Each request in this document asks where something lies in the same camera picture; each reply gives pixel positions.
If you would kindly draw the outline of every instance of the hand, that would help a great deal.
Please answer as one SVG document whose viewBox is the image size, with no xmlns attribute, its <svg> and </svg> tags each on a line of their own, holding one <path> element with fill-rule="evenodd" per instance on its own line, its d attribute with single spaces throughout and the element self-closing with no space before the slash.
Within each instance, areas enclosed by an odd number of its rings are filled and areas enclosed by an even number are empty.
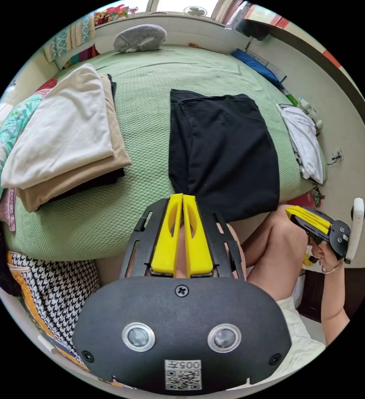
<svg viewBox="0 0 365 399">
<path fill-rule="evenodd" d="M 320 265 L 324 266 L 325 271 L 333 270 L 342 263 L 342 260 L 339 261 L 336 259 L 336 255 L 331 246 L 325 241 L 320 245 L 317 245 L 312 241 L 311 245 L 311 254 L 320 260 Z"/>
</svg>

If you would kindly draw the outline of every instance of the orange trim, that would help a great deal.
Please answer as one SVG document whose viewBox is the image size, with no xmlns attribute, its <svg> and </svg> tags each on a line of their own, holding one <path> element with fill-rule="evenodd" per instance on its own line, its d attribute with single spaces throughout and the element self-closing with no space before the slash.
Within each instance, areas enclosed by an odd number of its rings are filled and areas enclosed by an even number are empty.
<svg viewBox="0 0 365 399">
<path fill-rule="evenodd" d="M 278 28 L 285 29 L 286 26 L 288 25 L 289 21 L 282 17 L 279 21 L 278 24 L 276 25 Z"/>
<path fill-rule="evenodd" d="M 10 265 L 13 265 L 12 262 L 12 252 L 8 252 L 7 253 L 7 258 L 8 258 L 8 263 Z M 22 273 L 20 272 L 14 272 L 11 271 L 11 274 L 13 276 L 13 278 L 17 281 L 17 283 L 20 285 L 21 289 L 22 289 L 22 296 L 23 296 L 23 300 L 25 302 L 25 305 L 28 309 L 28 311 L 30 312 L 30 314 L 32 315 L 33 319 L 35 320 L 35 322 L 41 327 L 41 329 L 52 339 L 54 339 L 55 341 L 57 340 L 57 338 L 55 337 L 55 335 L 50 331 L 50 329 L 47 327 L 47 325 L 44 323 L 44 321 L 42 320 L 42 318 L 40 317 L 40 315 L 37 312 L 36 309 L 36 305 L 33 301 L 33 296 L 32 296 L 32 292 L 29 288 L 29 286 L 26 283 L 26 280 L 23 278 Z M 65 358 L 67 358 L 68 360 L 70 360 L 71 362 L 73 362 L 75 365 L 79 366 L 80 368 L 82 368 L 85 371 L 89 371 L 88 368 L 85 365 L 82 365 L 77 359 L 75 359 L 73 356 L 69 355 L 68 353 L 64 352 L 61 348 L 57 347 L 59 353 L 64 356 Z"/>
<path fill-rule="evenodd" d="M 245 19 L 246 19 L 246 20 L 247 20 L 247 19 L 250 17 L 250 15 L 254 12 L 255 7 L 256 7 L 256 4 L 252 4 L 252 5 L 250 6 L 250 8 L 248 9 L 248 12 L 247 12 L 246 15 L 245 15 Z"/>
<path fill-rule="evenodd" d="M 275 17 L 271 20 L 270 25 L 276 26 L 281 18 L 282 16 L 276 14 Z"/>
<path fill-rule="evenodd" d="M 323 55 L 327 57 L 337 68 L 340 68 L 342 65 L 338 62 L 338 60 L 328 51 L 325 50 Z"/>
</svg>

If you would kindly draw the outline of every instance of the folded beige clothing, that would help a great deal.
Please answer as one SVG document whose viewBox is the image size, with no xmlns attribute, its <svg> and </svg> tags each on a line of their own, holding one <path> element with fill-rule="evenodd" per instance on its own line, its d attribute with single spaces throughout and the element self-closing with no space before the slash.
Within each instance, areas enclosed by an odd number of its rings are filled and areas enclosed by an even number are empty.
<svg viewBox="0 0 365 399">
<path fill-rule="evenodd" d="M 1 187 L 26 189 L 113 154 L 104 87 L 83 64 L 40 102 L 7 157 Z"/>
<path fill-rule="evenodd" d="M 104 87 L 106 100 L 106 113 L 108 116 L 111 142 L 114 155 L 92 162 L 88 165 L 78 167 L 62 175 L 53 177 L 45 182 L 32 187 L 21 189 L 16 188 L 16 195 L 21 199 L 23 206 L 28 212 L 35 212 L 41 205 L 50 199 L 64 194 L 65 192 L 88 182 L 106 173 L 131 165 L 131 160 L 127 154 L 123 137 L 117 122 L 115 103 L 112 96 L 111 82 L 109 78 L 100 74 L 101 82 Z"/>
</svg>

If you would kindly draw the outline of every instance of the textured green blanket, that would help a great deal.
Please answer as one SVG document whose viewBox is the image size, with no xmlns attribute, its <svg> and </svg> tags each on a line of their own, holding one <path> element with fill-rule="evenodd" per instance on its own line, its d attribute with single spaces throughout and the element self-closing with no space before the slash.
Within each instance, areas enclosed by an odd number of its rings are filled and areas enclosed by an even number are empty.
<svg viewBox="0 0 365 399">
<path fill-rule="evenodd" d="M 111 52 L 89 62 L 117 83 L 116 113 L 133 165 L 115 185 L 48 203 L 36 213 L 27 213 L 17 199 L 16 232 L 5 228 L 11 250 L 36 259 L 69 261 L 112 256 L 126 248 L 146 206 L 173 192 L 168 179 L 170 89 L 205 96 L 243 93 L 254 99 L 278 153 L 280 200 L 312 188 L 299 175 L 289 133 L 275 106 L 287 103 L 286 97 L 234 57 L 169 46 L 157 52 Z M 79 65 L 57 77 L 64 78 Z"/>
</svg>

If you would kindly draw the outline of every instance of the electrical outlet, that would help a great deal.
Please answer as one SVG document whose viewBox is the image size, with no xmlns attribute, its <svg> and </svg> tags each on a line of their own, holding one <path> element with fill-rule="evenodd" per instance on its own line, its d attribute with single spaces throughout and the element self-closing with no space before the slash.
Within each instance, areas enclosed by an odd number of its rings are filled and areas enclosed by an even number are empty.
<svg viewBox="0 0 365 399">
<path fill-rule="evenodd" d="M 332 151 L 332 162 L 340 162 L 343 161 L 345 157 L 343 156 L 343 152 L 340 148 L 336 148 Z"/>
</svg>

